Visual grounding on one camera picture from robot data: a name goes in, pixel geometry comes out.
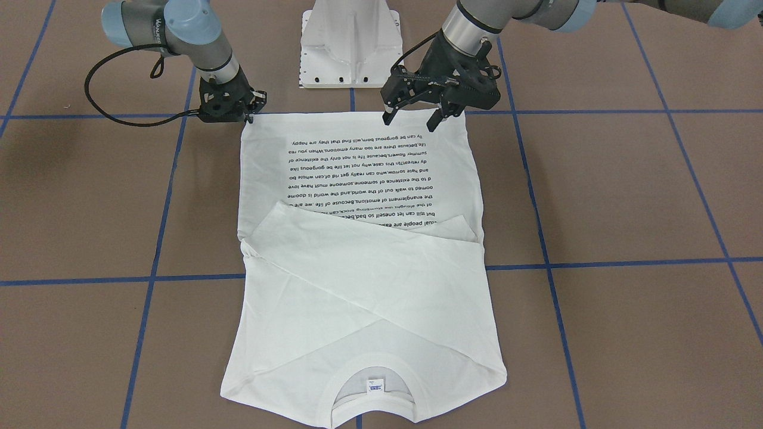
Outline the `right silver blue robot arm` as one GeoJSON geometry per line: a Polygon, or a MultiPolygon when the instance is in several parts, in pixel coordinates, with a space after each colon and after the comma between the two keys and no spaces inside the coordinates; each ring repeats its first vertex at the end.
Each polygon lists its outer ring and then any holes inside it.
{"type": "Polygon", "coordinates": [[[162,75],[164,60],[186,56],[200,73],[200,106],[175,114],[153,125],[163,125],[184,116],[196,116],[206,123],[253,122],[267,103],[265,91],[251,87],[232,52],[220,19],[208,1],[118,1],[101,11],[104,33],[122,51],[99,61],[85,78],[85,96],[107,119],[133,126],[133,122],[107,114],[93,100],[89,84],[104,63],[127,52],[156,51],[160,59],[151,78],[162,75]]]}

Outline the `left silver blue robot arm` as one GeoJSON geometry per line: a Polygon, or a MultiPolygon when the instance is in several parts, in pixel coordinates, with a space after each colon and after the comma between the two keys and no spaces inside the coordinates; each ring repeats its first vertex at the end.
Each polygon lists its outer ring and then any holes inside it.
{"type": "Polygon", "coordinates": [[[434,131],[448,117],[468,108],[489,110],[500,100],[501,69],[488,54],[510,21],[533,24],[551,32],[580,29],[592,17],[595,1],[458,1],[438,32],[425,39],[429,48],[417,71],[399,58],[381,88],[383,122],[389,125],[408,105],[435,106],[427,122],[434,131]]]}

